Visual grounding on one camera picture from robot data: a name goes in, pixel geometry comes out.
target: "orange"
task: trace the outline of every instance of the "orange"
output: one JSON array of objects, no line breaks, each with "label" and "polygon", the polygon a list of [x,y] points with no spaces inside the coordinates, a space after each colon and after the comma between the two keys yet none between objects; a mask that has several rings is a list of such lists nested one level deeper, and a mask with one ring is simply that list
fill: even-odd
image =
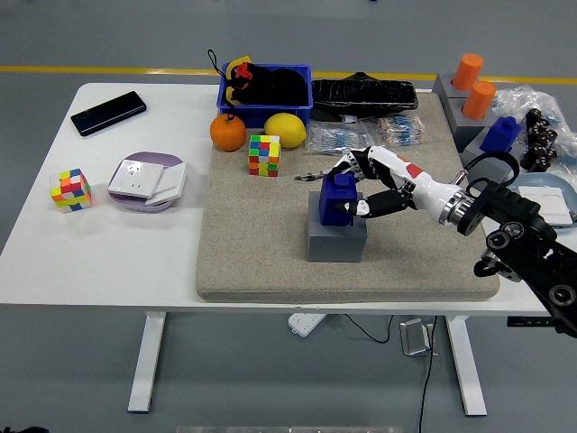
[{"label": "orange", "polygon": [[244,122],[236,116],[220,115],[210,124],[210,138],[215,146],[226,152],[234,152],[246,141]]}]

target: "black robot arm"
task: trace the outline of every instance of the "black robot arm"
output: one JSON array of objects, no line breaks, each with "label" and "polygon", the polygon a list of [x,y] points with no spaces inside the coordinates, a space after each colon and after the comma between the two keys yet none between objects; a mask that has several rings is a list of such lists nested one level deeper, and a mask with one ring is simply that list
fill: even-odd
[{"label": "black robot arm", "polygon": [[549,311],[555,330],[577,338],[577,253],[556,242],[557,234],[539,216],[539,208],[489,182],[464,211],[457,231],[468,235],[484,217],[498,222],[499,229],[487,236],[487,248],[498,260],[481,261],[475,273],[514,272]]}]

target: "gray felt mat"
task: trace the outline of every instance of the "gray felt mat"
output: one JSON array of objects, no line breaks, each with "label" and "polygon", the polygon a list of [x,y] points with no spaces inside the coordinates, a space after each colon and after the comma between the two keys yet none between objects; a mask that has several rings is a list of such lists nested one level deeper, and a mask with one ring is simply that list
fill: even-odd
[{"label": "gray felt mat", "polygon": [[[461,169],[437,95],[419,94],[426,142],[393,148],[450,182]],[[213,302],[336,303],[486,300],[497,277],[476,278],[472,266],[485,248],[478,228],[470,236],[440,226],[425,211],[408,209],[368,221],[360,263],[307,261],[307,201],[321,181],[294,176],[333,167],[338,157],[311,155],[303,146],[282,151],[278,178],[250,176],[247,146],[213,150],[197,261],[197,292]],[[366,196],[383,190],[365,180]]]}]

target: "purple plate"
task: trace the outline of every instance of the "purple plate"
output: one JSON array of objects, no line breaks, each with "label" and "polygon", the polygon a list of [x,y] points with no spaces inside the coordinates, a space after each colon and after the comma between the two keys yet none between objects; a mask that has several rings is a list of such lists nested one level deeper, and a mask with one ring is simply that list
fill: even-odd
[{"label": "purple plate", "polygon": [[[164,168],[173,167],[183,162],[180,158],[174,155],[168,155],[167,153],[156,153],[156,152],[133,153],[132,155],[128,155],[126,158],[124,158],[124,160],[152,162],[154,164],[162,164]],[[116,175],[116,172],[118,171],[122,163],[123,162],[120,161],[118,167],[116,167],[116,170],[112,175],[112,178],[110,178],[111,182],[112,179],[114,179],[114,176]],[[164,203],[160,203],[159,205],[146,206],[144,204],[146,203],[146,198],[122,196],[120,194],[113,194],[110,191],[108,191],[108,194],[110,195],[110,198],[119,205],[126,207],[127,209],[130,210],[136,210],[138,212],[150,212],[150,213],[161,212],[162,210],[170,207],[172,203],[174,203],[174,200],[170,200]]]}]

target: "robotic arm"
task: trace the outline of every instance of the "robotic arm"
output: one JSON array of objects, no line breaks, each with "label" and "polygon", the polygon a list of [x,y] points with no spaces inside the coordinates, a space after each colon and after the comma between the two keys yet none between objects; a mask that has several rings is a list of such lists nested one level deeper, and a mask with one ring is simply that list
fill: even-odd
[{"label": "robotic arm", "polygon": [[473,271],[478,277],[499,273],[524,280],[554,319],[555,330],[577,338],[577,253],[555,241],[557,234],[539,215],[540,206],[506,184],[485,180],[474,197],[455,181],[443,184],[383,147],[352,151],[327,174],[352,173],[357,181],[380,180],[389,190],[365,200],[336,205],[343,212],[364,218],[381,217],[407,207],[425,210],[438,224],[456,226],[469,235],[488,217],[499,229],[487,236],[487,250]]}]

